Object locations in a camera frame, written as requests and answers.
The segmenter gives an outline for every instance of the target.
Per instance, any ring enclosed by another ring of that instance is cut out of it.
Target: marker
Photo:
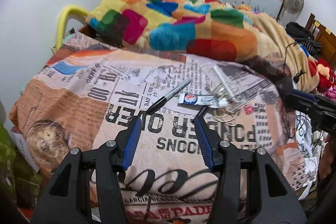
[[[147,110],[146,113],[148,115],[153,115],[157,112],[161,107],[163,107],[171,98],[173,98],[176,94],[178,94],[181,90],[183,90],[187,85],[191,82],[191,78],[187,78],[183,82],[181,82],[176,88],[172,89],[165,96],[161,97],[154,104],[152,104]]]

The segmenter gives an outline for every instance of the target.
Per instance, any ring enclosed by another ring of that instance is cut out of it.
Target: black marker cap
[[[157,112],[161,107],[163,107],[167,103],[166,97],[161,97],[159,100],[157,100],[154,104],[152,104],[147,110],[147,115],[153,115],[155,112]]]

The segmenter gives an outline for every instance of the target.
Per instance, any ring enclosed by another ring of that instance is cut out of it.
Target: toothpaste tube
[[[228,106],[226,98],[218,100],[215,95],[195,95],[182,93],[178,100],[179,104],[208,106],[210,108],[225,108]]]

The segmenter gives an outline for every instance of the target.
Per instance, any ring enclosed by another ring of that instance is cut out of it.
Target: fan head
[[[283,0],[285,10],[290,14],[297,14],[302,11],[304,0]]]

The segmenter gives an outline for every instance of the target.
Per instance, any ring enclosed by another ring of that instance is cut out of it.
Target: pink fabric
[[[323,95],[329,99],[336,101],[336,86],[330,87],[327,91],[323,92]]]

